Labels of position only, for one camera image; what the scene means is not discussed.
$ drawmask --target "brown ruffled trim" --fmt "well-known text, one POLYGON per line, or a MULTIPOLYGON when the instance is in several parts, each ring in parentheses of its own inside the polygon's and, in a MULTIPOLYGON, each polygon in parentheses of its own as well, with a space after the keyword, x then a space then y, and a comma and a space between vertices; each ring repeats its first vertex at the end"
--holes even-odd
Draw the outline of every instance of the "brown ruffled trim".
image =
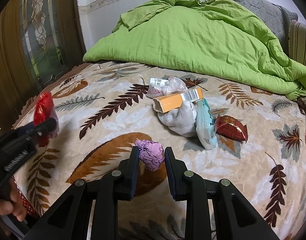
MULTIPOLYGON (((73 77, 74 75, 80 73, 82 70, 84 70, 85 68, 87 68, 88 66, 90 66, 92 64, 93 63, 83 63, 83 64, 81 64, 79 66, 75 66, 71 71, 69 71, 68 73, 63 75, 57 81, 55 81, 51 85, 48 85, 45 89, 42 90, 41 93, 43 93, 43 92, 50 92, 53 88, 55 88, 58 85, 60 85, 64 80, 66 80, 66 79, 68 79, 70 77, 73 77)), ((35 96, 33 98, 29 98, 27 100, 26 105, 23 106, 23 109, 21 110, 21 115, 19 115, 18 120, 12 125, 13 129, 19 124, 19 122, 23 119, 23 117, 25 117, 25 115, 35 106, 36 99, 37 99, 37 96, 35 96)))

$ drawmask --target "barcode label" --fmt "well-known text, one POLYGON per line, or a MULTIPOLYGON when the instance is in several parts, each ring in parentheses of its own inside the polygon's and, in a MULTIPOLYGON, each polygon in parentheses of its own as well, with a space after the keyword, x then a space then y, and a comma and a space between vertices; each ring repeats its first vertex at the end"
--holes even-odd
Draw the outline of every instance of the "barcode label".
POLYGON ((191 102, 194 102, 199 99, 196 89, 181 93, 181 97, 183 101, 191 101, 191 102))
POLYGON ((164 87, 168 80, 161 78, 150 78, 150 87, 164 87))

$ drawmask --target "orange box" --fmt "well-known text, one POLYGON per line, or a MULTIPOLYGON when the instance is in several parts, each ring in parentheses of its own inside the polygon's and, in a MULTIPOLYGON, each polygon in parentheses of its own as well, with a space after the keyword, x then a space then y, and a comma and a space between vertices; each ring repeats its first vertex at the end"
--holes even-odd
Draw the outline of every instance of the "orange box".
POLYGON ((197 101, 203 98, 201 88, 167 96, 153 98, 153 108, 157 112, 166 113, 172 109, 179 108, 183 101, 197 101))

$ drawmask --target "red wrapper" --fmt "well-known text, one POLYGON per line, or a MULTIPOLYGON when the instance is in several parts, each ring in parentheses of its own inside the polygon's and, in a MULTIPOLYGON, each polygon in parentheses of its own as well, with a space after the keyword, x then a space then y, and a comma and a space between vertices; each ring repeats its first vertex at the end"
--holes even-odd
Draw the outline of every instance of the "red wrapper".
POLYGON ((38 125, 49 118, 54 118, 56 120, 57 127, 49 135, 44 135, 39 138, 39 147, 46 146, 49 143, 49 138, 57 136, 59 130, 58 117, 54 110, 52 95, 50 92, 44 92, 39 96, 36 102, 33 124, 38 125))
POLYGON ((247 142, 248 133, 246 125, 243 126, 240 121, 229 115, 218 115, 215 121, 215 127, 218 134, 233 140, 247 142))

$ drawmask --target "green comforter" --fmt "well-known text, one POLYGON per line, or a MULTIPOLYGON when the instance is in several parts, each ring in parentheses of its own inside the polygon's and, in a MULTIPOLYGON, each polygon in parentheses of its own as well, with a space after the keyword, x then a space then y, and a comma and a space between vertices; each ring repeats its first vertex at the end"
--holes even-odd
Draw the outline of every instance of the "green comforter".
POLYGON ((294 100, 306 96, 306 66, 232 0, 152 0, 121 15, 84 61, 140 62, 213 75, 294 100))

